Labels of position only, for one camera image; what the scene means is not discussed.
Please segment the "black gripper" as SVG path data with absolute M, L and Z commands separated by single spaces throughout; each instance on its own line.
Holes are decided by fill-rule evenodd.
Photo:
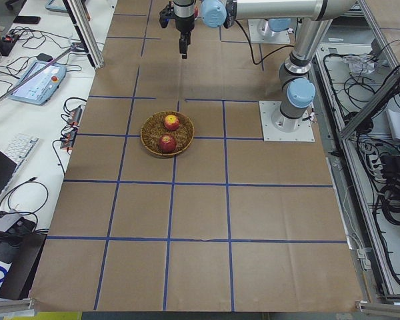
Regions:
M 173 12 L 175 25 L 179 32 L 179 53 L 187 58 L 188 46 L 191 44 L 191 31 L 195 25 L 195 0 L 174 0 Z

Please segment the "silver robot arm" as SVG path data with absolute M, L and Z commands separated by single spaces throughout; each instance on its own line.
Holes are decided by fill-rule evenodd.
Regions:
M 303 20 L 300 34 L 279 70 L 283 98 L 271 120 L 276 129 L 291 133 L 298 129 L 303 114 L 315 97 L 315 86 L 307 78 L 311 60 L 322 42 L 332 20 L 346 13 L 354 1 L 202 1 L 196 10 L 194 1 L 170 1 L 159 14 L 159 22 L 166 27 L 175 21 L 180 32 L 179 52 L 187 58 L 195 16 L 210 28 L 246 19 L 296 18 Z

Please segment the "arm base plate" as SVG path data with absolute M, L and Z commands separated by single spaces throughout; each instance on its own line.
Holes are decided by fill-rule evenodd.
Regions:
M 291 18 L 250 19 L 248 20 L 249 36 L 252 43 L 290 44 L 288 29 Z
M 263 140 L 313 143 L 315 138 L 308 112 L 299 119 L 289 119 L 281 113 L 280 104 L 280 101 L 259 101 Z

